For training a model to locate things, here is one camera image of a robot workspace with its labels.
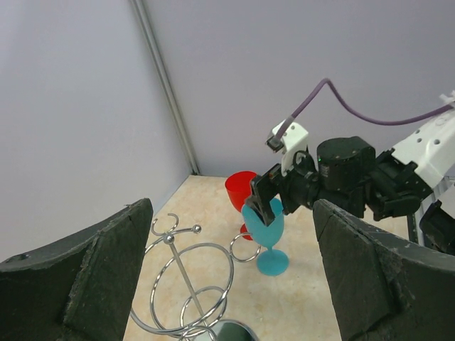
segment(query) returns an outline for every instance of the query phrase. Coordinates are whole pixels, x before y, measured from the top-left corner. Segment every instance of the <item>blue glass base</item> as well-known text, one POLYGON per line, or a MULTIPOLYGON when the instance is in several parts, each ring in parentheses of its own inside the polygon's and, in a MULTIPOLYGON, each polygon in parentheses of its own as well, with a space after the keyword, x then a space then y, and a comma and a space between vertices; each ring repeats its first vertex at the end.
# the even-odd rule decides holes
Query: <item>blue glass base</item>
POLYGON ((257 257, 257 268, 267 276, 278 276, 289 266, 288 256, 280 250, 267 250, 257 257))

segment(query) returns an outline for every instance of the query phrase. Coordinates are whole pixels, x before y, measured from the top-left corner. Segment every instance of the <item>gray wall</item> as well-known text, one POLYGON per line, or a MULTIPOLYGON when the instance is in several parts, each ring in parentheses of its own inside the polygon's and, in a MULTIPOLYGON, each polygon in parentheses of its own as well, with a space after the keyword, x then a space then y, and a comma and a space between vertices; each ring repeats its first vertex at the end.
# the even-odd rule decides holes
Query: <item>gray wall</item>
MULTIPOLYGON (((355 109, 405 119, 455 89, 451 0, 149 0, 151 17, 204 174, 263 172, 264 145, 324 77, 355 109)), ((378 151, 420 124, 374 126, 323 90, 298 122, 311 152, 359 135, 378 151)))
POLYGON ((2 1, 0 261, 189 174, 126 0, 2 1))

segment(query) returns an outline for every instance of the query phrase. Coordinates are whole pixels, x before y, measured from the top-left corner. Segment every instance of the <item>metal ball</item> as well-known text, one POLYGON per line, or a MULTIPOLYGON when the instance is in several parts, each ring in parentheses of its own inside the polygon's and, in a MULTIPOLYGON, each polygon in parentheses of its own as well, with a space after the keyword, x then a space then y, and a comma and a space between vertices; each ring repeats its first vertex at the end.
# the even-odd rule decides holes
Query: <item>metal ball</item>
POLYGON ((172 234, 167 234, 164 236, 163 242, 166 245, 173 244, 173 241, 175 240, 174 236, 172 234))
POLYGON ((202 232, 202 227, 200 225, 194 225, 192 230, 193 233, 199 234, 202 232))

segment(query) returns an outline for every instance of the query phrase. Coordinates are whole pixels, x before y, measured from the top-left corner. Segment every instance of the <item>wine glass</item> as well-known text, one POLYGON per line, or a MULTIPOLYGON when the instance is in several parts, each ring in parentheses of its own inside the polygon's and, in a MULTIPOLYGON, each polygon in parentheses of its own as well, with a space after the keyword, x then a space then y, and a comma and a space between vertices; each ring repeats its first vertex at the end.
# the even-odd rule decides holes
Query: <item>wine glass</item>
MULTIPOLYGON (((256 175, 255 172, 244 170, 243 172, 232 174, 225 182, 227 195, 229 195, 229 199, 234 208, 239 212, 242 210, 242 206, 245 204, 247 197, 251 195, 250 181, 256 175)), ((245 224, 243 224, 240 228, 240 233, 245 232, 248 231, 245 224)), ((252 240, 249 235, 244 235, 243 238, 252 240)))
POLYGON ((257 268, 264 275, 277 276, 286 271, 289 258, 283 251, 272 249, 283 235, 284 216, 281 201, 274 197, 270 201, 270 206, 275 220, 269 226, 264 225, 256 212, 246 205, 242 207, 242 215, 253 240, 267 248, 267 251, 257 257, 257 268))

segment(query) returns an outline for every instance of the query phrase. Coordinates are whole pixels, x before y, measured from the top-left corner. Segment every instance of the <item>red goblet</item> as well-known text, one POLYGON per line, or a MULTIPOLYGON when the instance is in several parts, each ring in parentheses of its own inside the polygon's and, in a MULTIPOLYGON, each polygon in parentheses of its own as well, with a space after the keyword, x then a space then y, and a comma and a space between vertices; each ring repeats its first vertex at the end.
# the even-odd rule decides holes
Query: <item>red goblet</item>
MULTIPOLYGON (((229 199, 238 212, 242 212, 242 206, 245 204, 245 200, 251 195, 250 181, 256 175, 255 172, 244 170, 243 172, 232 174, 225 182, 229 199)), ((240 232, 248 232, 245 224, 240 228, 240 232)), ((249 235, 245 235, 243 238, 253 240, 249 235)))

